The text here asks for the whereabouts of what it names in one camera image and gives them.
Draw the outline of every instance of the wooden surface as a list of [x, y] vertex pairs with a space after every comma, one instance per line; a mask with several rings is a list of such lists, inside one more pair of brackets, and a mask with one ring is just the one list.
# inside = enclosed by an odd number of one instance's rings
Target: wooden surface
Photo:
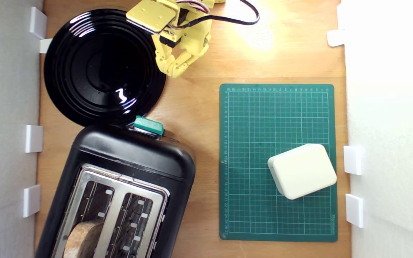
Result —
[[[252, 19], [238, 0], [216, 5], [213, 14]], [[190, 145], [197, 155], [197, 174], [173, 253], [174, 258], [351, 257], [350, 225], [345, 220], [342, 146], [347, 143], [343, 47], [331, 49], [326, 32], [337, 28], [340, 0], [252, 0], [261, 13], [254, 26], [214, 21], [208, 52], [181, 78], [169, 78], [159, 103], [149, 114]], [[130, 9], [134, 0], [46, 0], [47, 36], [69, 19], [102, 7]], [[332, 83], [336, 94], [339, 240], [335, 243], [246, 242], [221, 240], [218, 215], [219, 94], [222, 83]], [[51, 205], [67, 154], [80, 126], [53, 106], [41, 84], [44, 151], [39, 154], [42, 185], [36, 243]]]

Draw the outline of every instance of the glossy black plate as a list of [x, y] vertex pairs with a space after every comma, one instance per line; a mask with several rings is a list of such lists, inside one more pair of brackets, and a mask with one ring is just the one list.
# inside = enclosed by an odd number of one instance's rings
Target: glossy black plate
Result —
[[123, 10], [76, 16], [54, 36], [44, 62], [47, 92], [60, 112], [82, 126], [131, 124], [159, 100], [166, 75], [151, 36]]

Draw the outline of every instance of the black toaster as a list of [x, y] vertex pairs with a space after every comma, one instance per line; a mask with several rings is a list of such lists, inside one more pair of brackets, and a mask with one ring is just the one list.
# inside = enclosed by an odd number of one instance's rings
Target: black toaster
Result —
[[63, 257], [72, 230], [87, 221], [102, 221], [94, 258], [170, 257], [194, 176], [192, 152], [174, 139], [139, 128], [85, 127], [72, 144], [36, 258]]

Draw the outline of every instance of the wire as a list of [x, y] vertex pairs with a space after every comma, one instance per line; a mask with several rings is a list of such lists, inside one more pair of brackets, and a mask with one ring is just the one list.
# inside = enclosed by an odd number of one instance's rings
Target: wire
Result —
[[210, 13], [210, 9], [204, 3], [200, 3], [197, 0], [179, 0], [176, 3], [177, 4], [187, 3], [192, 8], [200, 10], [206, 14]]
[[197, 23], [201, 23], [202, 21], [206, 21], [206, 20], [216, 20], [216, 21], [225, 21], [228, 23], [236, 23], [236, 24], [241, 24], [241, 25], [253, 25], [256, 24], [259, 19], [261, 18], [261, 15], [259, 14], [259, 11], [256, 9], [256, 7], [254, 7], [254, 5], [252, 5], [250, 2], [248, 2], [247, 0], [240, 0], [242, 3], [244, 3], [245, 5], [247, 5], [248, 7], [251, 8], [251, 10], [253, 10], [253, 12], [256, 14], [256, 19], [254, 21], [242, 21], [242, 20], [237, 20], [234, 18], [229, 18], [229, 17], [224, 17], [224, 16], [216, 16], [216, 15], [206, 15], [200, 18], [197, 18], [195, 20], [192, 20], [188, 23], [186, 23], [185, 25], [182, 26], [173, 26], [173, 28], [175, 29], [182, 29], [182, 28], [188, 28], [188, 27], [192, 27], [194, 25], [196, 25]]

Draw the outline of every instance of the cutting mat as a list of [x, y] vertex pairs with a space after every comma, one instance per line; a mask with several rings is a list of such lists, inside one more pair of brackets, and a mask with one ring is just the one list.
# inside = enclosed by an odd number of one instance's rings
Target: cutting mat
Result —
[[220, 124], [220, 237], [336, 241], [337, 186], [289, 200], [267, 167], [306, 143], [322, 144], [336, 167], [333, 85], [221, 85]]

